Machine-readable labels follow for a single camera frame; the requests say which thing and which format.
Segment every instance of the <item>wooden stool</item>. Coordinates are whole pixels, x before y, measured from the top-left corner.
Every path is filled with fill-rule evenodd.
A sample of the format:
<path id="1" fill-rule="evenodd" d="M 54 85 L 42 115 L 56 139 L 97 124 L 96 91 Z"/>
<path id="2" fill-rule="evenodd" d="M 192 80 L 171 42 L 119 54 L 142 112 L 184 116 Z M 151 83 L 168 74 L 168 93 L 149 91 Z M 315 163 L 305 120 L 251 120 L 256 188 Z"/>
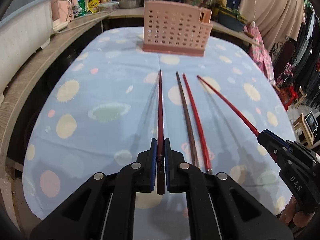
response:
<path id="1" fill-rule="evenodd" d="M 307 124 L 305 123 L 305 116 L 301 114 L 300 117 L 293 122 L 293 127 L 295 130 L 299 128 L 302 129 L 303 135 L 305 139 L 301 142 L 301 144 L 308 144 L 308 148 L 310 149 L 313 146 L 313 134 L 310 133 Z"/>
<path id="2" fill-rule="evenodd" d="M 302 88 L 299 88 L 299 92 L 298 92 L 298 98 L 297 98 L 297 102 L 294 104 L 294 108 L 298 109 L 299 106 L 301 105 L 301 103 L 303 102 L 303 100 L 307 97 L 307 94 L 305 94 L 302 90 Z"/>
<path id="3" fill-rule="evenodd" d="M 289 99 L 289 101 L 288 101 L 286 104 L 284 104 L 284 109 L 285 109 L 286 111 L 288 111 L 288 108 L 289 108 L 289 106 L 291 106 L 291 104 L 293 103 L 293 101 L 298 98 L 298 94 L 294 91 L 293 86 L 290 86 L 290 87 L 287 89 L 287 91 L 288 91 L 289 94 L 290 94 L 290 99 Z"/>

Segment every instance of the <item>pink container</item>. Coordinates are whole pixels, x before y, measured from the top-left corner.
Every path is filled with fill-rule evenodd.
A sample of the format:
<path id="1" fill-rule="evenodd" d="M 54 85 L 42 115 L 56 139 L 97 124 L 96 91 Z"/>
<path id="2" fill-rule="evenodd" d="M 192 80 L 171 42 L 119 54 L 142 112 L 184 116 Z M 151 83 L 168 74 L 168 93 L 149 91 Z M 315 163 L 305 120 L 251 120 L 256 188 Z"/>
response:
<path id="1" fill-rule="evenodd" d="M 211 10 L 168 1 L 145 1 L 144 8 L 144 51 L 204 56 Z"/>

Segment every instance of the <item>white plastic tub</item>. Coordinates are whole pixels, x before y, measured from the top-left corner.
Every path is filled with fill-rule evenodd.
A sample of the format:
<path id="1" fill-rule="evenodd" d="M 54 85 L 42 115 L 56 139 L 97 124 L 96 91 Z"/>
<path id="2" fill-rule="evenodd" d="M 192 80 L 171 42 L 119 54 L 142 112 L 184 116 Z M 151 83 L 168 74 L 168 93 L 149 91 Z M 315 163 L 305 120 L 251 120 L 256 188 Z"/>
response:
<path id="1" fill-rule="evenodd" d="M 0 22 L 0 105 L 3 91 L 25 61 L 50 43 L 51 0 L 35 0 Z"/>

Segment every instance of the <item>brown chopstick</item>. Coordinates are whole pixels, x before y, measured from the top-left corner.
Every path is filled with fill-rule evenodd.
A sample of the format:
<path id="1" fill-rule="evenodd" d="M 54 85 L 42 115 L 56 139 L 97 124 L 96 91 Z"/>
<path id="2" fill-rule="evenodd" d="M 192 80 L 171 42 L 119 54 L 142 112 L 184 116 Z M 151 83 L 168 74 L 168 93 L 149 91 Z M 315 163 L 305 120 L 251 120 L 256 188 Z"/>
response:
<path id="1" fill-rule="evenodd" d="M 182 88 L 182 84 L 181 84 L 181 80 L 180 80 L 178 71 L 176 72 L 176 76 L 177 76 L 179 91 L 180 91 L 180 95 L 181 95 L 183 113 L 184 113 L 184 117 L 185 117 L 186 125 L 187 125 L 187 132 L 188 132 L 188 138 L 189 138 L 192 164 L 199 168 L 199 161 L 198 161 L 198 156 L 197 156 L 195 137 L 193 135 L 191 120 L 190 120 L 189 111 L 188 111 L 188 107 L 187 107 L 187 102 L 186 102 L 186 98 L 183 93 L 183 88 Z"/>

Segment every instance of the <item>red chopstick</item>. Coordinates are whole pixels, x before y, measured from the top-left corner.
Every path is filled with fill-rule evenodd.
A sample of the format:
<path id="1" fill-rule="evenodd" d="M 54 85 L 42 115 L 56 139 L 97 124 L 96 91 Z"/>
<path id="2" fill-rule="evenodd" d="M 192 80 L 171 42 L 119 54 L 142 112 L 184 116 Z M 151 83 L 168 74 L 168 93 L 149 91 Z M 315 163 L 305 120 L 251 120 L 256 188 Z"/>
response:
<path id="1" fill-rule="evenodd" d="M 258 137 L 259 131 L 249 122 L 248 119 L 244 117 L 243 114 L 232 104 L 230 103 L 222 94 L 220 94 L 214 87 L 212 87 L 207 81 L 205 81 L 202 77 L 197 75 L 197 78 L 200 79 L 203 83 L 205 83 L 209 88 L 211 88 L 230 108 L 242 119 L 242 121 L 249 127 L 252 133 Z"/>
<path id="2" fill-rule="evenodd" d="M 162 109 L 162 77 L 159 70 L 159 101 L 158 101 L 158 145 L 157 145 L 157 194 L 164 194 L 164 135 Z"/>
<path id="3" fill-rule="evenodd" d="M 209 152 L 208 152 L 208 149 L 207 149 L 207 144 L 205 142 L 204 133 L 203 133 L 202 125 L 201 125 L 201 122 L 200 122 L 199 114 L 198 114 L 198 111 L 197 111 L 197 108 L 196 108 L 196 104 L 195 104 L 195 101 L 193 99 L 193 96 L 192 96 L 192 93 L 191 93 L 191 90 L 190 90 L 186 75 L 183 73 L 182 76 L 183 76 L 184 82 L 186 84 L 186 89 L 187 89 L 187 92 L 188 92 L 188 95 L 189 95 L 191 108 L 192 108 L 193 115 L 195 117 L 196 125 L 197 125 L 197 128 L 198 128 L 198 134 L 199 134 L 199 138 L 200 138 L 200 144 L 201 144 L 201 149 L 202 149 L 202 154 L 203 154 L 203 159 L 204 159 L 204 165 L 205 165 L 205 168 L 207 170 L 207 173 L 208 174 L 212 174 L 212 166 L 211 166 L 211 161 L 210 161 L 210 158 L 209 158 Z"/>

